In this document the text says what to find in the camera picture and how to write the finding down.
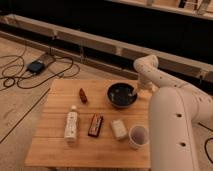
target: white bottle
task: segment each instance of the white bottle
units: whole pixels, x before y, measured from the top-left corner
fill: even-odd
[[[77,121],[78,121],[77,107],[72,106],[71,111],[67,115],[67,124],[64,132],[64,138],[68,142],[75,142],[77,139]]]

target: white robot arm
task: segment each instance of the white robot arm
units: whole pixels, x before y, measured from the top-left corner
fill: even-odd
[[[139,58],[138,89],[159,87],[149,104],[152,171],[199,171],[192,121],[213,116],[213,99],[197,87],[157,69],[155,55]]]

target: wooden table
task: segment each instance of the wooden table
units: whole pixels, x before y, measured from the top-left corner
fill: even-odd
[[[128,109],[115,109],[108,101],[107,90],[116,82],[130,80],[54,80],[43,114],[26,157],[27,166],[80,168],[150,168],[149,144],[132,150],[129,140],[117,141],[109,122],[123,119],[129,129],[133,124],[148,127],[147,106],[151,96],[147,91]],[[82,104],[78,92],[83,88],[89,103]],[[68,144],[64,136],[69,107],[79,111],[78,139]],[[94,113],[104,116],[98,138],[87,135]]]

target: white cup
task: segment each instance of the white cup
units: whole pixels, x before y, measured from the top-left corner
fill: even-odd
[[[142,125],[134,125],[129,130],[130,146],[137,150],[149,141],[149,134]]]

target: black bowl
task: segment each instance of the black bowl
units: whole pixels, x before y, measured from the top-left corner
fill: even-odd
[[[113,84],[107,92],[108,98],[113,106],[127,108],[137,99],[137,94],[132,96],[134,87],[126,83]]]

